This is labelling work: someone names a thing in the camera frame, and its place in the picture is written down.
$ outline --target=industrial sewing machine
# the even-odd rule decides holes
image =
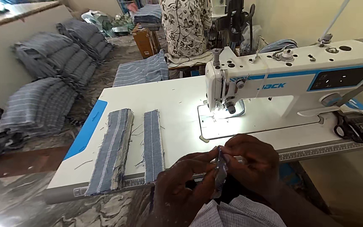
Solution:
[[[342,110],[363,91],[363,39],[321,46],[243,57],[217,50],[198,107],[201,139],[322,124],[323,113]]]

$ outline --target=hand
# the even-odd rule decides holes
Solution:
[[[279,156],[273,146],[246,134],[230,138],[221,147],[228,165],[228,173],[244,187],[272,199],[279,191]],[[239,163],[234,156],[241,156]]]
[[[159,173],[155,183],[154,208],[146,225],[189,226],[204,203],[215,190],[215,167],[211,160],[218,150],[192,153],[181,157],[170,169]],[[204,179],[194,190],[185,187],[194,173],[206,172]]]

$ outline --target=fabric strip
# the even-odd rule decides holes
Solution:
[[[133,120],[130,113],[132,113],[130,109],[122,109],[108,114],[108,129],[99,149],[86,195],[96,195],[112,189],[112,177],[117,158],[120,156],[124,159],[123,153],[127,156],[127,150],[123,148],[124,143],[128,144],[130,137],[130,121]]]
[[[153,182],[164,171],[162,138],[160,136],[159,111],[144,114],[145,183]]]

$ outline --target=fabric pile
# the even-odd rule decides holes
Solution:
[[[169,79],[169,70],[164,59],[164,49],[147,59],[120,64],[113,87],[143,84]]]
[[[60,34],[70,38],[81,46],[89,56],[96,60],[103,60],[113,46],[106,41],[99,29],[86,22],[70,19],[57,24]]]
[[[59,133],[77,94],[59,78],[45,78],[24,85],[9,97],[0,128],[28,137]]]
[[[134,23],[162,23],[162,9],[159,4],[147,4],[134,15]]]
[[[40,32],[14,45],[15,54],[35,79],[58,77],[74,89],[85,86],[95,61],[68,37]]]

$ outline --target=scissors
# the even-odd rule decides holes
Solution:
[[[333,114],[337,117],[337,125],[334,127],[334,133],[343,138],[350,139],[356,143],[363,143],[363,132],[361,129],[350,121],[342,111],[333,111]],[[343,135],[338,133],[337,129],[340,128]]]

